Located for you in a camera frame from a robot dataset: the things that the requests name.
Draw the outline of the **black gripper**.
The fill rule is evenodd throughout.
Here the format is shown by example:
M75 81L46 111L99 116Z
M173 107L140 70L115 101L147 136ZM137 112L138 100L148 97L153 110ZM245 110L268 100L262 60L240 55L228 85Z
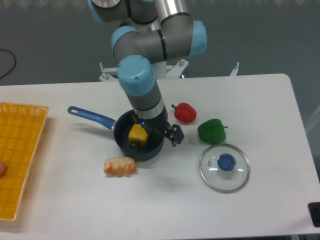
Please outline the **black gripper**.
M131 116L136 124L136 135L138 137L147 137L152 131L158 131L170 140L173 147L181 144L185 138L185 135L178 124L170 125L168 122L168 113L165 107L161 113L150 119L142 118L137 113L132 113Z

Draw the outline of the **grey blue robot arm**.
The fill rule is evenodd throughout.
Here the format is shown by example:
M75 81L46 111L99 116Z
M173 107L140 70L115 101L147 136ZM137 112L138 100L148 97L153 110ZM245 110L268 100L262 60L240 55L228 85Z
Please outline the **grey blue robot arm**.
M134 121L147 132L158 131L173 146L180 144L184 134L168 122L153 65L204 52L205 25L191 18L183 0L90 0L88 6L102 22L134 22L111 36L117 79L134 110Z

